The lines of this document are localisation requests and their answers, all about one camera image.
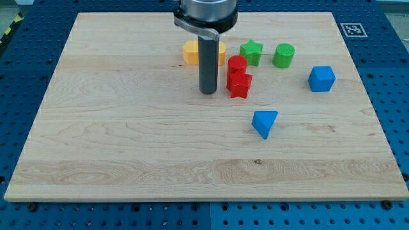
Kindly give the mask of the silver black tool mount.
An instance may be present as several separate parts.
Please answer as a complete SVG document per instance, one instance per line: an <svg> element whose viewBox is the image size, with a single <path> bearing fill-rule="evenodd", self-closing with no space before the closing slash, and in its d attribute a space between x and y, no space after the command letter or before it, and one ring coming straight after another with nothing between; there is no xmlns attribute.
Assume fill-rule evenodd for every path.
<svg viewBox="0 0 409 230"><path fill-rule="evenodd" d="M174 24L205 40L218 40L238 18L237 0L180 0Z"/></svg>

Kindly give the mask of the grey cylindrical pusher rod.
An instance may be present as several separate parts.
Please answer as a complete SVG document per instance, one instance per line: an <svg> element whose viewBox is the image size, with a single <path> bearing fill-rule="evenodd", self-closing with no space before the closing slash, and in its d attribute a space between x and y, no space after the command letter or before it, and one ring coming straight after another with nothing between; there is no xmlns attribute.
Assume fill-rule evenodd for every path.
<svg viewBox="0 0 409 230"><path fill-rule="evenodd" d="M198 36L199 90L211 95L217 90L219 41Z"/></svg>

